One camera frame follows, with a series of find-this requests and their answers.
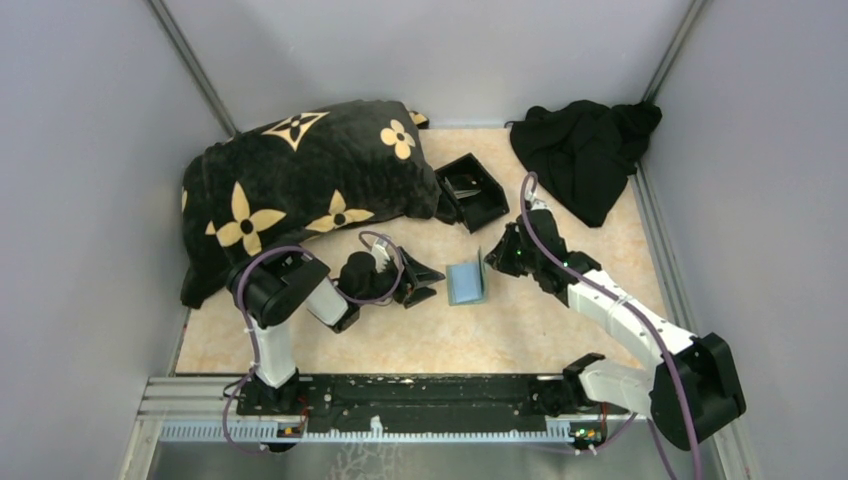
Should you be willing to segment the green leather card holder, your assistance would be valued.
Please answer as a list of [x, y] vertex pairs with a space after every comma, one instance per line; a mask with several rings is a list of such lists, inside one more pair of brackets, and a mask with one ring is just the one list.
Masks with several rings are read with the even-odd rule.
[[450, 306], [482, 304], [487, 298], [487, 265], [481, 249], [473, 260], [446, 267], [447, 295]]

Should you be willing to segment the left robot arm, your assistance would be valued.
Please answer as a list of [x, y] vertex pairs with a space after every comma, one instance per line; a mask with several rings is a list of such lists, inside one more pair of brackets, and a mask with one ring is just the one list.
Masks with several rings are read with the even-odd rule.
[[285, 414], [300, 399], [289, 326], [299, 308], [342, 333], [364, 306], [395, 302], [411, 308], [433, 297], [433, 285], [445, 279], [384, 238], [349, 255], [336, 279], [329, 266], [296, 246], [273, 249], [232, 270], [226, 288], [246, 318], [254, 351], [250, 379], [262, 387], [263, 404]]

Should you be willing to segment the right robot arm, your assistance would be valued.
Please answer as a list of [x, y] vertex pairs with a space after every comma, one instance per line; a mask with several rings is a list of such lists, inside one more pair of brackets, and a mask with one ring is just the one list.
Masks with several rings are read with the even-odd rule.
[[495, 271], [531, 277], [566, 308], [594, 321], [640, 365], [589, 353], [562, 372], [566, 406], [588, 412], [600, 403], [645, 416], [672, 445], [690, 450], [747, 411], [730, 345], [698, 336], [628, 294], [582, 251], [568, 250], [547, 208], [506, 224], [485, 256]]

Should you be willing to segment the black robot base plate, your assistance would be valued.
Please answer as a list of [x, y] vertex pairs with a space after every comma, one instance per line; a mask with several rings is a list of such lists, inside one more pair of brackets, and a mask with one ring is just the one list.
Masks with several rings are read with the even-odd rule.
[[282, 393], [249, 381], [237, 394], [243, 416], [291, 415], [309, 433], [364, 432], [374, 417], [389, 434], [536, 433], [549, 419], [586, 414], [560, 374], [300, 374]]

